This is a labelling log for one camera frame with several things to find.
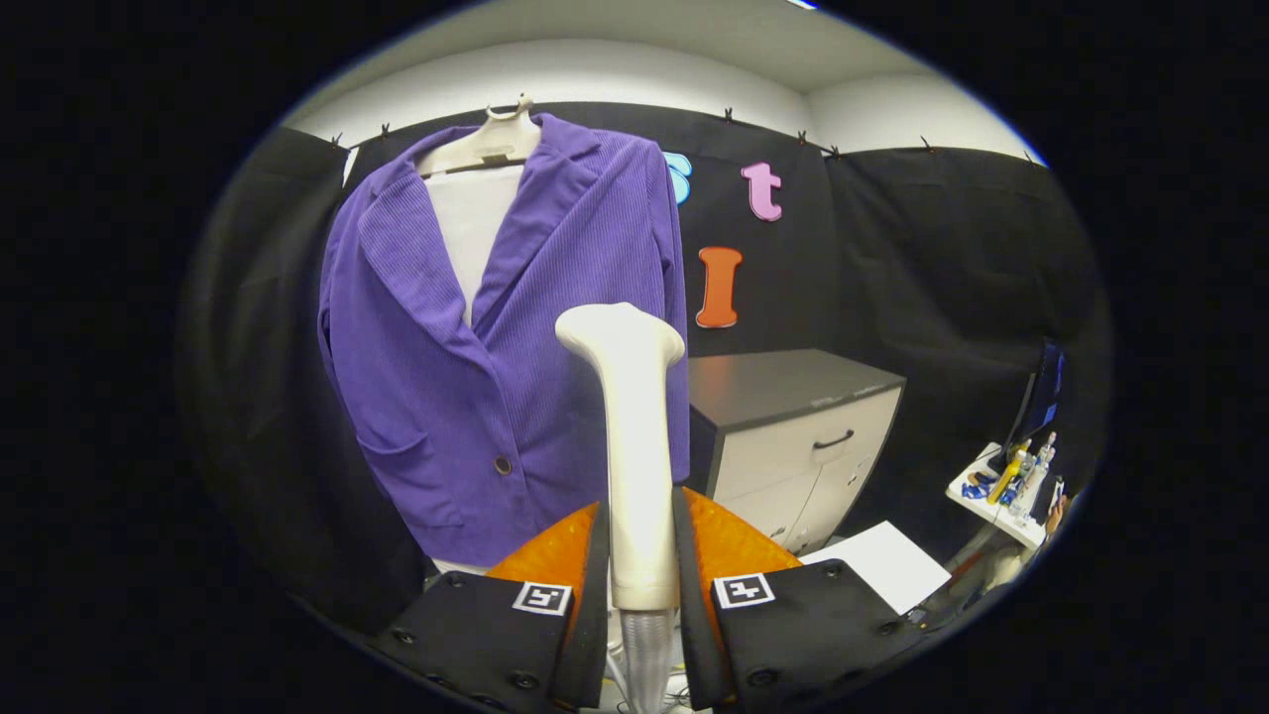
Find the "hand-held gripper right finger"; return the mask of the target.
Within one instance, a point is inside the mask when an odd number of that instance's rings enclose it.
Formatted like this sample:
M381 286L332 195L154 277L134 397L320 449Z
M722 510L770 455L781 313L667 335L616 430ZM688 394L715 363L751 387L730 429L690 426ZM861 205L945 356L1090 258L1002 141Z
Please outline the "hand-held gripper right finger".
M826 713L925 646L929 629L838 557L799 563L685 487L673 523L695 710Z

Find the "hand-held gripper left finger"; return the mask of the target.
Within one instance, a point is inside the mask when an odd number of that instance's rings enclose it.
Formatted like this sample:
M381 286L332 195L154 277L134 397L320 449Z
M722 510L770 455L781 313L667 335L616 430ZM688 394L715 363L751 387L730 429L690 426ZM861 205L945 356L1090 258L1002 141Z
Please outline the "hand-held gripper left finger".
M580 509L489 574L447 572L371 651L480 713L596 708L607 676L609 515Z

